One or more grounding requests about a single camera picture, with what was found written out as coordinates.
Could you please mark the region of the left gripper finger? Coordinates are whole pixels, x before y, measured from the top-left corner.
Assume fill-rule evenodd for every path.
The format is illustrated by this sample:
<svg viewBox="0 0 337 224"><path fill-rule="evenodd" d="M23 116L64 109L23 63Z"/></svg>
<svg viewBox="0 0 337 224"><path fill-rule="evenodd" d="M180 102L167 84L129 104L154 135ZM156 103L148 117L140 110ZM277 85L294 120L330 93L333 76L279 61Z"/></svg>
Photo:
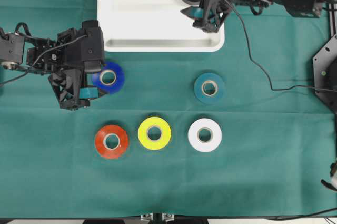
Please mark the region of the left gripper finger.
<svg viewBox="0 0 337 224"><path fill-rule="evenodd" d="M107 94L108 93L102 89L99 89L96 87L86 87L86 88L80 89L79 99L80 100L93 100L93 99L100 98Z"/></svg>

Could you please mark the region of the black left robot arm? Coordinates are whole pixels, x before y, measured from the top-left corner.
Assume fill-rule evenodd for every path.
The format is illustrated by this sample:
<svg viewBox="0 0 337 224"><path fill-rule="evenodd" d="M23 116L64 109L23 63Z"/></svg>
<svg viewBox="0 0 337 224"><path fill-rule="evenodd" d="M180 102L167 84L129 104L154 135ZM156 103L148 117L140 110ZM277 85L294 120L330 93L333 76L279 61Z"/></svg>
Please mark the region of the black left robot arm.
<svg viewBox="0 0 337 224"><path fill-rule="evenodd" d="M26 23L15 31L1 31L1 66L28 74L48 75L61 109L89 107L90 101L107 91L89 84L88 75L99 73L105 64L103 32L97 20L82 23L50 38L33 37Z"/></svg>

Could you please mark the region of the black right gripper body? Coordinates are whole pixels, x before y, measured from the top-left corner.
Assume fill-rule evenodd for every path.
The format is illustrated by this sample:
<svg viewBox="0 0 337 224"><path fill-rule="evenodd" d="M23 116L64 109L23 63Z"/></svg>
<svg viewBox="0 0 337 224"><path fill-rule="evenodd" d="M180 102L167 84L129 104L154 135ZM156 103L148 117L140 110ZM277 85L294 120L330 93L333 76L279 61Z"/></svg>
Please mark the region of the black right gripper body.
<svg viewBox="0 0 337 224"><path fill-rule="evenodd" d="M232 11L225 0L200 0L198 7L204 9L204 18L194 20L192 26L206 33L217 33Z"/></svg>

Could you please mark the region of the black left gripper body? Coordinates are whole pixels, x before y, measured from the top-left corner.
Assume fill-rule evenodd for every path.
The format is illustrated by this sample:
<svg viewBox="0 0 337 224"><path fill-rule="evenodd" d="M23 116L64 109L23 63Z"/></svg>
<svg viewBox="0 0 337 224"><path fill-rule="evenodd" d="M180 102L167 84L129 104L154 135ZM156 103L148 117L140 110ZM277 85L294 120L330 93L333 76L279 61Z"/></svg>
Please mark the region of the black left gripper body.
<svg viewBox="0 0 337 224"><path fill-rule="evenodd" d="M90 106L90 100L80 100L81 88L89 87L81 62L80 40L85 38L79 30L58 34L55 45L47 52L49 83L61 109L78 110Z"/></svg>

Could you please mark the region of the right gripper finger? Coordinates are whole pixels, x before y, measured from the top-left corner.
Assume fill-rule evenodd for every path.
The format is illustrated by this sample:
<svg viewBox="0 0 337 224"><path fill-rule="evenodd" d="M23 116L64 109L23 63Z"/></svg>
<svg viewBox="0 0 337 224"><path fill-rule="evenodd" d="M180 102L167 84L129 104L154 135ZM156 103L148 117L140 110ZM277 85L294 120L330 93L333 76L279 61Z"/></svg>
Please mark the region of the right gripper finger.
<svg viewBox="0 0 337 224"><path fill-rule="evenodd" d="M194 19L194 20L201 20L204 18L204 9L199 7L190 6L187 8L184 8L180 10L180 12L187 16L188 18Z"/></svg>

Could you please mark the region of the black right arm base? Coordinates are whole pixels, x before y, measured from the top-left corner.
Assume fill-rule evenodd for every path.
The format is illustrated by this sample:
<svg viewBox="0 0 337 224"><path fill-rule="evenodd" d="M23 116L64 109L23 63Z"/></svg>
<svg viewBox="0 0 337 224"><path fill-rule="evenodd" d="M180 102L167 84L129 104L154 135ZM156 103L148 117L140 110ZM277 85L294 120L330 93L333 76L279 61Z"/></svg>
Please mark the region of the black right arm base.
<svg viewBox="0 0 337 224"><path fill-rule="evenodd" d="M336 34L314 55L315 95L336 115Z"/></svg>

